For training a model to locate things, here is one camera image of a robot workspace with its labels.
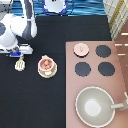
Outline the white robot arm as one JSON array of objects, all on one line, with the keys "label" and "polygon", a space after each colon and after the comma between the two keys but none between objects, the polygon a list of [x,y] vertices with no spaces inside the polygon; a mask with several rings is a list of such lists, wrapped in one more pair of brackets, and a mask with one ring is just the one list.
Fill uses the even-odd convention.
[{"label": "white robot arm", "polygon": [[0,0],[0,54],[23,56],[31,54],[29,44],[20,44],[17,36],[30,40],[37,34],[33,0],[20,0],[23,15],[10,13],[13,0]]}]

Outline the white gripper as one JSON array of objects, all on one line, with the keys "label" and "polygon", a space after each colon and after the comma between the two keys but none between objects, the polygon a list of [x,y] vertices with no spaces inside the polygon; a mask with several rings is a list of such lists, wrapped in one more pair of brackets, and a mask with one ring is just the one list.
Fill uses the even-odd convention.
[{"label": "white gripper", "polygon": [[0,54],[4,54],[9,57],[23,57],[24,55],[30,55],[33,53],[33,49],[29,44],[21,44],[14,49],[7,50],[0,45]]}]

